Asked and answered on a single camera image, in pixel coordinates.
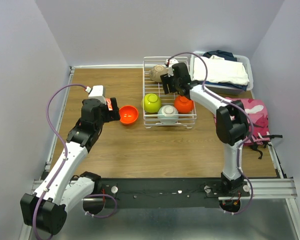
pink backpack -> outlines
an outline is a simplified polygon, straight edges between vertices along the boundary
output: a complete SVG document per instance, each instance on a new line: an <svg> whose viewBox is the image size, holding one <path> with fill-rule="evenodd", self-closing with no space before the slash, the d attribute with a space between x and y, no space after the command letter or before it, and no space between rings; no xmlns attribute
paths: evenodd
<svg viewBox="0 0 300 240"><path fill-rule="evenodd" d="M264 102L259 99L251 98L226 97L226 99L231 101L240 100L243 103L244 110L249 114L254 126L252 139L246 141L244 146L250 146L252 150L259 152L259 159L262 159L263 153L258 150L258 145L264 145L263 148L266 148L271 139L283 137L282 135L270 135L268 111Z"/></svg>

white wire dish rack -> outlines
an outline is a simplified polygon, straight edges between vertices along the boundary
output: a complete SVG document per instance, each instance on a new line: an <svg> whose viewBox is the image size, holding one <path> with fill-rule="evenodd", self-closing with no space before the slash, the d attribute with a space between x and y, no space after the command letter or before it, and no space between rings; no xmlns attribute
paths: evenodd
<svg viewBox="0 0 300 240"><path fill-rule="evenodd" d="M161 99L162 106L164 105L174 105L175 99L178 96L178 93L169 93L165 95L163 85L161 82L155 82L150 79L150 70L156 65L164 65L168 56L147 56L143 58L143 99L147 94L156 94ZM187 57L176 57L179 63L185 63L188 66ZM157 113L149 113L143 109L143 120L146 129L151 127L160 127L160 126L179 126L186 127L187 129L192 129L195 125L197 119L196 106L191 112L187 114L177 114L178 120L176 123L162 123L158 119ZM174 118L165 118L166 120L174 120Z"/></svg>

gray wall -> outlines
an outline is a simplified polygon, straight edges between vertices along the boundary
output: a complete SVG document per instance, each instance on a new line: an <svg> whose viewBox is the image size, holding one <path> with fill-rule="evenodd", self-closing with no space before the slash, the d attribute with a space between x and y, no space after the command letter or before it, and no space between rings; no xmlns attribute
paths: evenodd
<svg viewBox="0 0 300 240"><path fill-rule="evenodd" d="M0 240L19 238L19 202L42 172L52 139L46 103L67 72L36 3L0 0ZM54 122L58 105L51 108Z"/></svg>
<svg viewBox="0 0 300 240"><path fill-rule="evenodd" d="M254 94L264 100L284 170L295 179L300 209L300 0L285 0L251 59Z"/></svg>
<svg viewBox="0 0 300 240"><path fill-rule="evenodd" d="M70 65L223 49L252 57L283 0L36 0Z"/></svg>

orange sticker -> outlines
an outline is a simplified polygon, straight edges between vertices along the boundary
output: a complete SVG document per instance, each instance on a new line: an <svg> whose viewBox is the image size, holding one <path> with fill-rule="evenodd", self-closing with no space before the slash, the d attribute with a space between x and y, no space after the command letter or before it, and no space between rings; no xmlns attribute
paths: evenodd
<svg viewBox="0 0 300 240"><path fill-rule="evenodd" d="M112 111L113 108L112 108L111 100L110 100L109 98L106 98L105 101L106 101L106 104L108 105L108 109L109 109L110 111Z"/></svg>

plastic bin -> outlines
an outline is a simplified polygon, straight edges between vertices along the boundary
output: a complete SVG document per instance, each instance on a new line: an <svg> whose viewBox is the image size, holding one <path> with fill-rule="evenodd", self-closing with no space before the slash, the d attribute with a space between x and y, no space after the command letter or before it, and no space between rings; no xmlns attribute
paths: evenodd
<svg viewBox="0 0 300 240"><path fill-rule="evenodd" d="M199 56L203 56L206 52L205 51L195 51L194 53L198 54ZM249 58L246 56L241 56L241 55L233 55L235 58L237 58L237 61L242 63L246 73L248 74L248 86L246 88L247 91L252 90L254 87L254 78L252 76L252 70L251 70L251 65ZM190 76L192 80L194 76L194 63L195 63L195 58L196 56L191 55L190 58ZM218 85L212 85L206 83L205 86L209 88L211 91L217 93L217 94L230 94L230 95L239 95L240 93L243 93L244 90L236 88L236 87L231 87L231 86L218 86Z"/></svg>

